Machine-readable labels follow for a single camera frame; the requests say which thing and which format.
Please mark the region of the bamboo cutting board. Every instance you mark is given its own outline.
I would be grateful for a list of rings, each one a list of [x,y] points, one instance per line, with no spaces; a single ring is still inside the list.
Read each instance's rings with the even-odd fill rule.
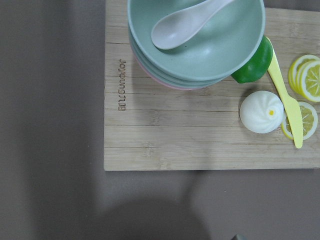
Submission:
[[[254,83],[231,77],[197,90],[150,78],[128,37],[127,2],[106,2],[104,169],[106,171],[317,169],[320,134],[297,149],[280,128],[246,129],[239,108],[259,90],[275,92],[268,74]]]

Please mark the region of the pink ceramic spoon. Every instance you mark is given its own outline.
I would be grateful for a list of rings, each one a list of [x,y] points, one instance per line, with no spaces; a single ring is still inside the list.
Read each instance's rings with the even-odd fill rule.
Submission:
[[[152,28],[151,41],[160,50],[179,47],[193,36],[231,0],[205,0],[161,18]]]

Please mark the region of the white steamed bun toy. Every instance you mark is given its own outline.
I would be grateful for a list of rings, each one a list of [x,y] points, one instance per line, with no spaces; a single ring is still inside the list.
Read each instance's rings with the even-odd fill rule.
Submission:
[[[272,92],[261,90],[247,96],[242,102],[239,116],[250,131],[266,134],[277,129],[284,115],[280,98]]]

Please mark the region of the stacked green bowls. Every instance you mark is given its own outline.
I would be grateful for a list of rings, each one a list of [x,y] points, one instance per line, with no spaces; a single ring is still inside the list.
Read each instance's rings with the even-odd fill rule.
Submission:
[[[214,15],[189,41],[171,50],[156,48],[154,25],[163,17],[196,5],[195,0],[130,0],[129,40],[153,79],[177,89],[213,85],[240,69],[262,40],[266,13],[261,0],[236,0]]]

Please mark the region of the green pepper toy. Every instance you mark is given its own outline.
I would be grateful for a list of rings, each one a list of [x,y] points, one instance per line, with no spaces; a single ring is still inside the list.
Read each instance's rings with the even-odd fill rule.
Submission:
[[[240,69],[231,74],[239,84],[252,83],[261,79],[267,72],[273,58],[273,46],[270,40],[263,36],[261,42],[250,60]]]

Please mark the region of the yellow plastic knife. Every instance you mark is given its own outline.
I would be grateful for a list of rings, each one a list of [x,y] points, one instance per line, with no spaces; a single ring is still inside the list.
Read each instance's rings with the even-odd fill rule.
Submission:
[[[296,99],[288,94],[273,45],[268,37],[265,36],[265,38],[272,50],[272,59],[267,71],[282,101],[294,145],[300,149],[303,146],[303,120],[300,105]]]

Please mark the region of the lemon slice under knife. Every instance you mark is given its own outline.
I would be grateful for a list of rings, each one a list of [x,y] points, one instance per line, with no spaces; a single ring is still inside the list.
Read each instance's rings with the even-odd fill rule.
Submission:
[[[318,114],[311,104],[304,101],[299,101],[298,103],[302,116],[303,140],[307,140],[315,133],[318,127]],[[280,126],[284,135],[293,140],[291,127],[286,112],[283,113],[283,120]]]

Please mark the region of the lemon slice stack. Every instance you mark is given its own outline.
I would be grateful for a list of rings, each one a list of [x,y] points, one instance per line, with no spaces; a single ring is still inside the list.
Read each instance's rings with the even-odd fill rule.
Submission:
[[[319,103],[320,58],[312,54],[298,57],[288,70],[288,82],[294,92]]]

